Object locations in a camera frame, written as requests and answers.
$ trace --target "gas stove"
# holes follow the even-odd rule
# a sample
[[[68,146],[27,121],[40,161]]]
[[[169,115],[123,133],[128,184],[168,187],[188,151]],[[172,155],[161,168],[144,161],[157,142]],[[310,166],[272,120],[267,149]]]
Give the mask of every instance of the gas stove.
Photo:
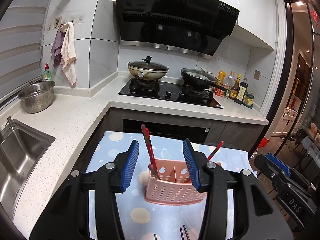
[[[195,90],[192,87],[187,86],[186,83],[180,85],[162,81],[143,81],[132,78],[121,89],[119,95],[154,98],[223,109],[223,106],[213,98],[212,91]]]

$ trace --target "sink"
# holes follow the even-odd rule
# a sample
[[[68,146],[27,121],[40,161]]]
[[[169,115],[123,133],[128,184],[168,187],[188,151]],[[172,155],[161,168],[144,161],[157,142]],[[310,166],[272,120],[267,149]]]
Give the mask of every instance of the sink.
[[[10,218],[31,171],[55,140],[16,119],[12,124],[0,140],[0,202]]]

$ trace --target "pink utensil holder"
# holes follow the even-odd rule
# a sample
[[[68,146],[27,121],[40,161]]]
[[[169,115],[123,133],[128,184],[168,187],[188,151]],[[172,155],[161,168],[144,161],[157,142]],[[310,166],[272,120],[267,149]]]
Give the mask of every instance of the pink utensil holder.
[[[161,205],[189,205],[199,203],[206,193],[198,193],[191,183],[184,161],[156,159],[160,179],[149,172],[148,185],[144,195],[147,202]]]

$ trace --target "range hood vent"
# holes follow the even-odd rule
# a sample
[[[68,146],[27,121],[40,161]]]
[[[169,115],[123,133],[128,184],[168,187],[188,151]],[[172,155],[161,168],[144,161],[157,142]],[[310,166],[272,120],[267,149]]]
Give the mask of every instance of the range hood vent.
[[[239,10],[219,0],[116,0],[121,44],[211,58]]]

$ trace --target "blue tablecloth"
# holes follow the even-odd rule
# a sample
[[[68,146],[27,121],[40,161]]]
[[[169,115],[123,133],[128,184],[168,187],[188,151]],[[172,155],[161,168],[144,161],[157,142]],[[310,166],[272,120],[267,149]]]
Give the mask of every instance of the blue tablecloth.
[[[178,240],[181,239],[179,228],[182,225],[186,225],[191,240],[198,239],[206,198],[200,203],[184,206],[152,204],[144,200],[150,159],[142,134],[105,132],[86,172],[96,171],[102,165],[112,162],[118,153],[128,150],[133,139],[139,142],[140,151],[132,181],[123,194],[116,194],[125,239],[154,240],[154,234],[157,234],[157,240]],[[151,136],[151,141],[155,158],[184,160],[181,140]],[[212,146],[194,143],[193,148],[205,153],[206,156],[215,149]],[[248,161],[248,153],[240,150],[220,148],[211,161],[220,162],[222,167],[229,171],[239,172],[244,168],[252,171]],[[233,194],[232,190],[228,190],[226,239],[232,237],[233,218]],[[89,193],[89,227],[90,237],[97,239],[94,191]]]

